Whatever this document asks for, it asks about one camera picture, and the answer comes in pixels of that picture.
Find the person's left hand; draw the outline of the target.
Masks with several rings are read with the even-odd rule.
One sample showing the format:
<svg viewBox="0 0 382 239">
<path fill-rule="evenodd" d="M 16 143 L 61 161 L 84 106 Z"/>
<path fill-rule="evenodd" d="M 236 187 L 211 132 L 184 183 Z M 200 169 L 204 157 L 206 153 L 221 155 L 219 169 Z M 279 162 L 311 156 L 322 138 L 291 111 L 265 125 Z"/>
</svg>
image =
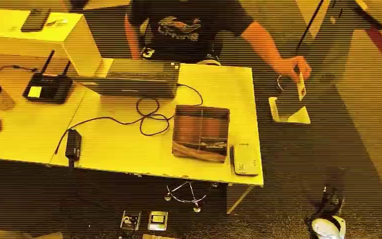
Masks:
<svg viewBox="0 0 382 239">
<path fill-rule="evenodd" d="M 281 58 L 273 64 L 273 69 L 281 75 L 290 77 L 296 83 L 300 82 L 300 74 L 304 79 L 307 79 L 310 77 L 312 70 L 303 56 Z"/>
</svg>

